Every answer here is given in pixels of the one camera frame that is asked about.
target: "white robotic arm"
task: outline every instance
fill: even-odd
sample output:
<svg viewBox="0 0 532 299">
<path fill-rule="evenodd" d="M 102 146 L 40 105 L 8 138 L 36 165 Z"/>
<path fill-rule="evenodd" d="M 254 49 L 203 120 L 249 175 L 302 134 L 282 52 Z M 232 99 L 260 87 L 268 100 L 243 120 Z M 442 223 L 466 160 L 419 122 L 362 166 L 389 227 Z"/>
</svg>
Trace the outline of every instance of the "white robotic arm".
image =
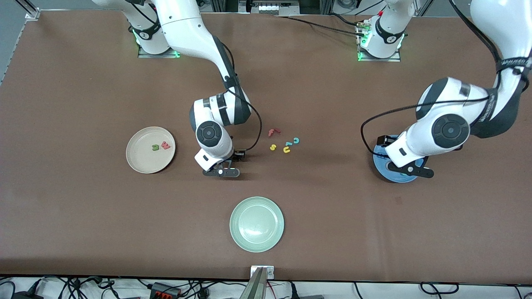
<svg viewBox="0 0 532 299">
<path fill-rule="evenodd" d="M 131 2 L 126 0 L 93 0 L 93 2 L 106 9 L 121 11 L 131 25 L 137 42 L 147 53 L 161 54 L 170 47 L 157 20 L 157 13 L 151 6 L 134 4 L 135 1 L 133 0 Z"/>
<path fill-rule="evenodd" d="M 226 92 L 199 99 L 190 109 L 190 125 L 201 147 L 195 159 L 207 176 L 237 177 L 239 170 L 230 164 L 242 159 L 244 151 L 235 152 L 224 126 L 246 122 L 251 110 L 225 45 L 209 33 L 195 0 L 152 2 L 170 47 L 183 55 L 210 60 L 218 67 Z"/>
<path fill-rule="evenodd" d="M 360 47 L 374 57 L 388 58 L 399 48 L 404 30 L 414 16 L 414 0 L 385 0 L 384 9 L 371 19 L 364 43 Z"/>
<path fill-rule="evenodd" d="M 528 85 L 532 51 L 532 0 L 473 0 L 471 16 L 481 32 L 500 49 L 494 88 L 484 89 L 444 78 L 423 93 L 417 122 L 398 137 L 381 136 L 391 163 L 387 170 L 409 176 L 432 177 L 415 161 L 460 148 L 470 135 L 480 138 L 506 132 L 517 117 L 521 92 Z M 498 19 L 509 22 L 500 26 Z"/>
<path fill-rule="evenodd" d="M 203 24 L 196 1 L 151 0 L 156 10 L 144 0 L 93 2 L 122 11 L 146 52 L 159 54 L 171 47 L 182 55 L 210 60 L 218 67 L 226 92 L 199 99 L 190 109 L 190 125 L 201 147 L 195 159 L 206 176 L 239 176 L 239 170 L 231 168 L 231 162 L 243 159 L 245 150 L 234 150 L 224 126 L 247 121 L 251 115 L 249 99 L 240 86 L 225 45 Z M 228 162 L 228 167 L 224 168 L 223 162 Z"/>
</svg>

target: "metal frame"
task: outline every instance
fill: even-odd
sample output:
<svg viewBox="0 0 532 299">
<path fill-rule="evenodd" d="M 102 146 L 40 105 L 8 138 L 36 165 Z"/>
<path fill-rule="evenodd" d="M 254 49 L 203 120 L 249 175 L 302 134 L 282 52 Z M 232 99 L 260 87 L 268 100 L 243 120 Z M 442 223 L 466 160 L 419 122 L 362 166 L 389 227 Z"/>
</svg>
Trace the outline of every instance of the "metal frame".
<svg viewBox="0 0 532 299">
<path fill-rule="evenodd" d="M 240 299 L 264 299 L 268 283 L 268 268 L 258 267 L 240 295 Z"/>
<path fill-rule="evenodd" d="M 26 20 L 35 21 L 39 18 L 40 9 L 30 0 L 15 0 L 26 11 Z"/>
</svg>

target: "black strap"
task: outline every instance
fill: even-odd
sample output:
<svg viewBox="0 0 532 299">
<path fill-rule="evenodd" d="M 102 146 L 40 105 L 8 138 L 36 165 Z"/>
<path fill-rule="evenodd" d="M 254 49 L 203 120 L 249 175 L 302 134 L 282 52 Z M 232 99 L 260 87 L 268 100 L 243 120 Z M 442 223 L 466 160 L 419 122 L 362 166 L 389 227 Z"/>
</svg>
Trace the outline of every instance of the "black strap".
<svg viewBox="0 0 532 299">
<path fill-rule="evenodd" d="M 508 68 L 517 68 L 517 67 L 523 67 L 530 69 L 532 66 L 532 57 L 514 57 L 514 58 L 508 58 L 503 59 L 499 62 L 497 62 L 496 68 L 497 72 L 500 72 L 504 69 Z"/>
<path fill-rule="evenodd" d="M 488 100 L 486 105 L 484 105 L 484 110 L 478 117 L 478 119 L 471 124 L 474 126 L 477 122 L 489 121 L 492 118 L 493 112 L 495 111 L 495 106 L 497 105 L 497 89 L 490 88 L 486 90 L 488 92 Z"/>
<path fill-rule="evenodd" d="M 236 87 L 240 85 L 240 79 L 238 79 L 238 75 L 236 74 L 234 77 L 225 76 L 225 81 L 223 82 L 223 86 L 226 89 L 229 89 L 231 87 Z"/>
<path fill-rule="evenodd" d="M 377 29 L 377 33 L 383 38 L 385 44 L 395 43 L 404 33 L 404 30 L 396 34 L 391 34 L 390 32 L 384 30 L 380 25 L 380 18 L 377 19 L 377 22 L 375 22 L 375 28 Z"/>
<path fill-rule="evenodd" d="M 138 37 L 140 37 L 143 40 L 150 40 L 152 39 L 153 35 L 159 31 L 161 28 L 161 23 L 159 23 L 159 16 L 157 16 L 157 20 L 155 21 L 155 24 L 153 24 L 151 27 L 140 30 L 135 27 L 133 27 L 133 31 L 137 34 Z"/>
<path fill-rule="evenodd" d="M 528 69 L 525 72 L 522 72 L 518 68 L 525 68 Z M 516 75 L 522 75 L 521 80 L 525 82 L 525 87 L 523 88 L 523 92 L 527 90 L 528 86 L 530 85 L 530 81 L 528 80 L 528 71 L 532 69 L 532 57 L 513 57 L 508 59 L 503 59 L 499 62 L 497 62 L 496 65 L 497 72 L 500 72 L 504 69 L 513 69 L 513 73 Z"/>
</svg>

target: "white floor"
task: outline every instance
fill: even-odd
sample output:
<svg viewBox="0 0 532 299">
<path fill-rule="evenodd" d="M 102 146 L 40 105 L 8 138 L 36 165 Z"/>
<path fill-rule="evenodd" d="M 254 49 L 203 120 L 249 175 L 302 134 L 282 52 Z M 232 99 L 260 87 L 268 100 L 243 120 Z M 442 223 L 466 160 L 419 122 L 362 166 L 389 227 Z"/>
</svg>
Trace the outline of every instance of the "white floor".
<svg viewBox="0 0 532 299">
<path fill-rule="evenodd" d="M 5 279 L 4 282 L 10 280 L 15 283 L 16 291 L 27 291 L 28 288 L 38 278 L 18 277 Z M 113 279 L 116 281 L 113 288 L 116 290 L 121 299 L 132 297 L 140 297 L 142 299 L 149 299 L 150 290 L 139 283 L 135 279 Z M 182 285 L 188 283 L 186 280 L 143 280 L 146 284 L 154 282 L 165 283 L 170 286 Z M 284 298 L 292 295 L 290 283 L 285 281 L 271 281 L 274 285 L 273 290 L 276 294 L 275 299 Z M 295 282 L 298 294 L 300 297 L 311 295 L 322 295 L 325 299 L 359 299 L 356 294 L 353 283 L 328 283 L 328 282 Z M 411 283 L 357 283 L 363 299 L 438 299 L 436 295 L 427 295 L 421 291 L 419 284 Z M 56 299 L 59 296 L 64 283 L 55 278 L 48 278 L 43 280 L 37 288 L 37 295 L 45 299 Z M 453 290 L 455 286 L 450 285 L 436 285 L 441 292 L 448 292 Z M 224 285 L 216 284 L 209 288 L 211 299 L 227 299 L 239 298 L 244 287 L 241 285 Z M 426 290 L 431 290 L 430 286 L 425 285 Z M 81 289 L 89 299 L 98 299 L 102 297 L 102 290 L 94 283 L 88 283 Z M 521 296 L 525 297 L 527 293 L 532 292 L 532 287 L 519 287 Z M 9 284 L 0 286 L 0 298 L 10 299 L 12 288 Z M 69 297 L 68 290 L 63 293 L 63 298 Z M 481 299 L 520 299 L 516 289 L 513 286 L 478 286 L 478 285 L 460 285 L 458 292 L 452 295 L 442 295 L 443 299 L 466 299 L 466 298 L 481 298 Z M 103 299 L 115 299 L 114 295 L 107 291 Z M 271 290 L 267 290 L 265 299 L 274 299 Z"/>
</svg>

